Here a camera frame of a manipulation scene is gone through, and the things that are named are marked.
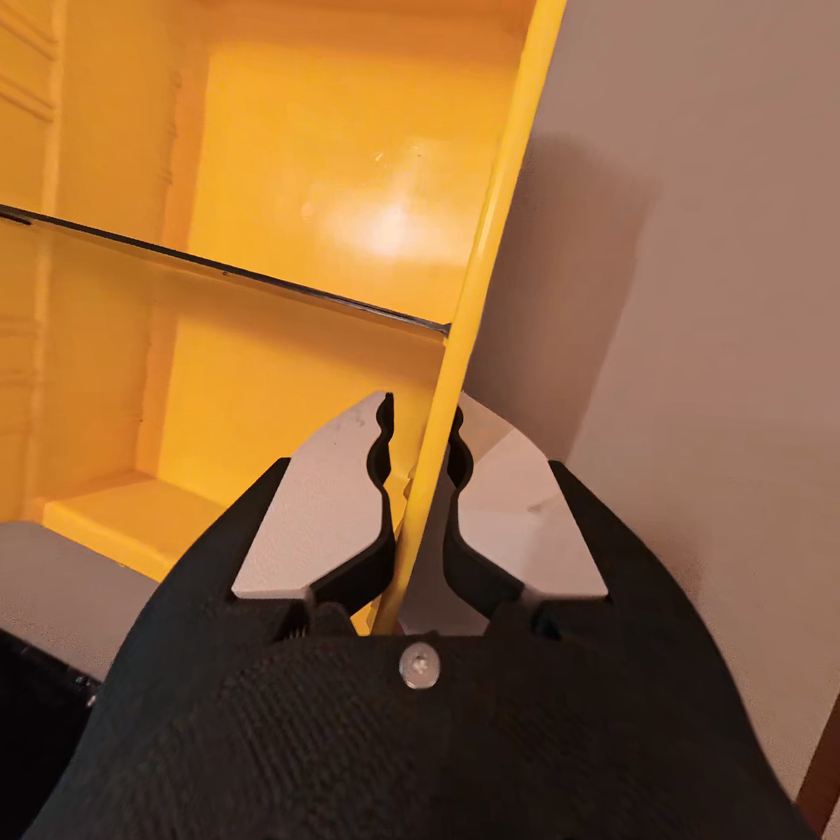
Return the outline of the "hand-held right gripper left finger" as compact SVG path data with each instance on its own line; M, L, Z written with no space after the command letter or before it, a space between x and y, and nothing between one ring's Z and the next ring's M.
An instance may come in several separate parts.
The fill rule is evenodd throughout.
M353 616L383 593L395 569L394 431L393 393L373 392L293 452L234 579L237 601L334 604Z

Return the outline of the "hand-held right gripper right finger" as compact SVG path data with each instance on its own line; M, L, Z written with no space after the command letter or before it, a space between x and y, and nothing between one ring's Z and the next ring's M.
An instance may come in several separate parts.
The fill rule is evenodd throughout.
M448 439L444 578L485 618L505 604L600 602L608 589L543 451L462 393Z

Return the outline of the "yellow plastic bin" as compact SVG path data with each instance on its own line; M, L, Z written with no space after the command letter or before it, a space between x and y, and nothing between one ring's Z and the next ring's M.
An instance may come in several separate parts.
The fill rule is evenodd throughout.
M566 2L2 2L2 204L452 324L2 219L2 523L160 581L391 392L396 624Z

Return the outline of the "black bin divider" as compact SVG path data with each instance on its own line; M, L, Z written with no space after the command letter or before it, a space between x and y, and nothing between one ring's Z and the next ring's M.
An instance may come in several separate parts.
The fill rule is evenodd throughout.
M341 311L362 312L376 319L399 322L406 326L449 336L452 324L419 318L408 313L382 308L360 300L332 294L295 282L282 280L259 272L231 266L223 262L190 255L162 245L123 236L107 230L73 223L66 219L29 211L20 207L1 205L3 220L19 226L48 229L62 232L90 244L118 250L128 256L144 259L153 266L167 270L180 270L198 277L228 278L231 281L252 281L263 287L270 287L292 296L297 296L311 305L332 306Z

